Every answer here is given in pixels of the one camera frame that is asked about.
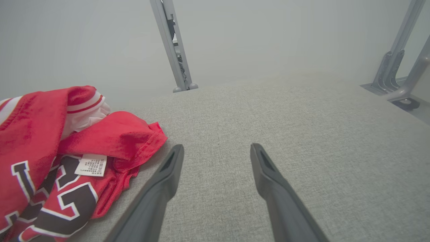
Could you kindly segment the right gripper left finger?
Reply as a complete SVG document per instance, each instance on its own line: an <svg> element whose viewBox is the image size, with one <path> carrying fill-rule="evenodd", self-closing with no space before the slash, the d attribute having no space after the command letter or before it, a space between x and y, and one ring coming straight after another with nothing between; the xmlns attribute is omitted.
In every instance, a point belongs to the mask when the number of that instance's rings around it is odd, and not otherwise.
<svg viewBox="0 0 430 242"><path fill-rule="evenodd" d="M175 196L184 161L184 147L171 148L152 177L139 191L106 242L157 242L167 203Z"/></svg>

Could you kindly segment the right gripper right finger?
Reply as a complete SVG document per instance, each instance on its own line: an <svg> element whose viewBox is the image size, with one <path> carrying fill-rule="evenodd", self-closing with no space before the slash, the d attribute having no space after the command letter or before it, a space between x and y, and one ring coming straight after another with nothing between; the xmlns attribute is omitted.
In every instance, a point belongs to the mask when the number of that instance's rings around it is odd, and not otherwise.
<svg viewBox="0 0 430 242"><path fill-rule="evenodd" d="M276 242L327 242L315 219L260 144L250 147L256 189L266 201Z"/></svg>

